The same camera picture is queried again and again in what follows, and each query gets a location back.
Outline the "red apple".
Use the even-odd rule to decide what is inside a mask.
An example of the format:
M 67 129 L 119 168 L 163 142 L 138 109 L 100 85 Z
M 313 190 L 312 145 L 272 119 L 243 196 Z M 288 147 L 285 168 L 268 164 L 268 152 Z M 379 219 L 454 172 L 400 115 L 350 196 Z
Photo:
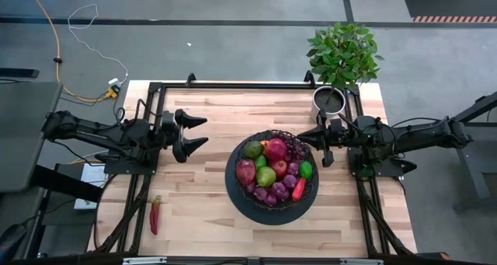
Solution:
M 276 178 L 281 180 L 287 174 L 287 162 L 285 160 L 273 161 L 269 162 L 269 167 L 275 171 Z

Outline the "black hazard-striped floor mat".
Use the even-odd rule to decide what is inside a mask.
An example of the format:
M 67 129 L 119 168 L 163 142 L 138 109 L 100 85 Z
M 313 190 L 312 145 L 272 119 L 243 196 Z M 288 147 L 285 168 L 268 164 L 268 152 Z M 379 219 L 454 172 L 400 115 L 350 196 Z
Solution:
M 497 23 L 497 0 L 405 0 L 415 23 Z

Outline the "silver metal bracket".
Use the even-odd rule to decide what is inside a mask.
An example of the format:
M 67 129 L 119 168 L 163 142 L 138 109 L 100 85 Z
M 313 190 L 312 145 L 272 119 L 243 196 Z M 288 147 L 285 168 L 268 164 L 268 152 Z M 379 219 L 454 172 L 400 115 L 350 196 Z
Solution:
M 383 260 L 372 259 L 340 259 L 340 265 L 384 265 Z
M 166 256 L 141 256 L 124 258 L 122 265 L 164 265 L 167 264 Z

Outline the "black woven wicker basket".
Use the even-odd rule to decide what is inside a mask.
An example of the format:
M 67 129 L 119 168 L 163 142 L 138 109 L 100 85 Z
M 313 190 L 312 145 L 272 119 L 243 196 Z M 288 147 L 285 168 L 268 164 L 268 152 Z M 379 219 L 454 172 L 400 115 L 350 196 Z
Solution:
M 311 149 L 287 131 L 268 130 L 245 139 L 230 155 L 234 176 L 249 204 L 270 211 L 300 207 L 315 197 L 318 169 Z

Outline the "black diagonal beam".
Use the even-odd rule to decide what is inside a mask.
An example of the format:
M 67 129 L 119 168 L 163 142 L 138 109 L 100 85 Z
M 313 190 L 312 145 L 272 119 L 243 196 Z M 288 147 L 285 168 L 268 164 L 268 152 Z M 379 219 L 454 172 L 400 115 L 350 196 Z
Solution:
M 103 188 L 66 176 L 55 170 L 36 166 L 30 180 L 30 186 L 70 195 L 78 199 L 98 203 Z

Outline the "red pomegranate with crown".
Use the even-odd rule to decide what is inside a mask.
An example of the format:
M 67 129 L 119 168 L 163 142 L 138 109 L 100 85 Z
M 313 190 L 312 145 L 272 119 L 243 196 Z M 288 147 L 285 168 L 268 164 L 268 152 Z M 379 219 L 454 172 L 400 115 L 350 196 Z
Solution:
M 266 142 L 264 153 L 269 160 L 284 160 L 287 157 L 287 145 L 279 138 L 271 139 Z

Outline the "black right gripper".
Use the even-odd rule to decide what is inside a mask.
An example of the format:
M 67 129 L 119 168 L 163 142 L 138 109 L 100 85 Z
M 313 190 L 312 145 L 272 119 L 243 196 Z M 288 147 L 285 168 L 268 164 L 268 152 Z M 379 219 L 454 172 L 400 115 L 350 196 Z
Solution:
M 341 113 L 338 116 L 338 118 L 331 119 L 330 125 L 326 126 L 326 112 L 319 110 L 318 126 L 298 135 L 300 141 L 316 150 L 323 151 L 323 159 L 321 160 L 323 167 L 330 167 L 334 162 L 334 156 L 330 151 L 330 147 L 343 147 L 346 135 L 348 134 L 348 130 L 342 125 L 343 121 L 347 121 L 346 117 Z

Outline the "green lime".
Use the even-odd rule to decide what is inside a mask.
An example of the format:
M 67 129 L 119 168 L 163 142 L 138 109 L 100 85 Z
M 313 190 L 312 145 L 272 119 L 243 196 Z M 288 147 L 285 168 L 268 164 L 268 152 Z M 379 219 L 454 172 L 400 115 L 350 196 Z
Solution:
M 313 176 L 313 165 L 308 161 L 303 161 L 300 164 L 299 175 L 301 178 L 309 180 Z

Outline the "black metal stand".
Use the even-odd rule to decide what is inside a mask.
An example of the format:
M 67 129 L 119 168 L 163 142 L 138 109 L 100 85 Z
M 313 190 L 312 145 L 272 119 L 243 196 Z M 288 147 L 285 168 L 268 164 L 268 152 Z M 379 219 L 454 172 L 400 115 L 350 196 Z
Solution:
M 497 195 L 491 195 L 485 181 L 486 176 L 497 177 L 497 122 L 474 121 L 494 109 L 497 109 L 497 92 L 477 99 L 456 116 L 440 121 L 430 132 L 431 146 L 457 150 L 474 187 L 475 198 L 454 205 L 457 212 L 497 207 Z

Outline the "bright red chili pepper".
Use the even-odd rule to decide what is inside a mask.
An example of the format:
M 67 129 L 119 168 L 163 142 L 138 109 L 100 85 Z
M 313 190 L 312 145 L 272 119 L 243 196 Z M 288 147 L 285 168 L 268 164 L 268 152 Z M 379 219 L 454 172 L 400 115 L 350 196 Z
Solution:
M 292 193 L 292 200 L 293 201 L 299 201 L 302 198 L 303 192 L 305 189 L 305 184 L 306 184 L 305 178 L 300 178 L 297 181 L 297 184 L 295 185 L 295 188 L 294 188 L 293 193 Z

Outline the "round dark woven placemat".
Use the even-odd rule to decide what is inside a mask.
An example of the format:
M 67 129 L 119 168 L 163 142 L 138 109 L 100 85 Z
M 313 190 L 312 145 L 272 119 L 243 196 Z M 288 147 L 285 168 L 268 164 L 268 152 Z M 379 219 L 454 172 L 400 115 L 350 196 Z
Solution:
M 270 207 L 257 200 L 255 195 L 249 194 L 239 183 L 235 175 L 235 166 L 242 159 L 242 147 L 249 141 L 269 140 L 269 137 L 276 137 L 278 134 L 284 137 L 295 137 L 287 131 L 268 130 L 246 138 L 231 153 L 224 174 L 228 196 L 234 206 L 247 218 L 264 225 L 283 225 L 297 220 L 311 207 L 318 193 L 318 167 L 310 148 L 310 153 L 305 160 L 313 165 L 314 172 L 313 176 L 306 180 L 303 196 L 299 201 L 292 201 L 291 198 L 285 201 L 278 200 L 274 207 Z

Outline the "black flat bar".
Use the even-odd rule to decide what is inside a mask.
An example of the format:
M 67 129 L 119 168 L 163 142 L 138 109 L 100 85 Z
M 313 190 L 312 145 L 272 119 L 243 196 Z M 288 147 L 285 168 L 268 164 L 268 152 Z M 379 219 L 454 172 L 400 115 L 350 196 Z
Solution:
M 0 77 L 37 78 L 39 70 L 28 68 L 0 68 Z

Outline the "grey desk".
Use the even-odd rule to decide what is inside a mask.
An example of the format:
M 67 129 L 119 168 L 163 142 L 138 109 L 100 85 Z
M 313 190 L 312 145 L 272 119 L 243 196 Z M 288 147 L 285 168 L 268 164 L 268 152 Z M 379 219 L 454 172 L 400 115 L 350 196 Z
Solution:
M 61 94 L 57 82 L 0 85 L 0 193 L 26 189 L 43 147 L 46 115 Z

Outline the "white box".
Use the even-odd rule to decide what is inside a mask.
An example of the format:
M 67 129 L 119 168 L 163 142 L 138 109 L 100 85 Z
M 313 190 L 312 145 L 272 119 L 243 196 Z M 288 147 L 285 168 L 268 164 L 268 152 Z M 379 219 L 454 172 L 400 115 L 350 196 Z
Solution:
M 104 173 L 104 169 L 105 166 L 103 164 L 97 164 L 96 166 L 90 166 L 89 164 L 84 164 L 82 169 L 81 181 L 102 188 L 108 178 L 108 176 Z M 74 203 L 74 209 L 79 211 L 92 210 L 96 209 L 96 205 L 97 205 L 96 202 L 77 199 Z

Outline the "green pear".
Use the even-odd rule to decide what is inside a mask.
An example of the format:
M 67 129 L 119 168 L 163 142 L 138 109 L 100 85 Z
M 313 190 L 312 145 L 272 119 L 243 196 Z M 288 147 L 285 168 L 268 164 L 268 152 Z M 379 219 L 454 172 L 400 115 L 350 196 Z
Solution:
M 271 187 L 275 181 L 276 172 L 268 166 L 263 166 L 256 172 L 256 182 L 259 187 Z

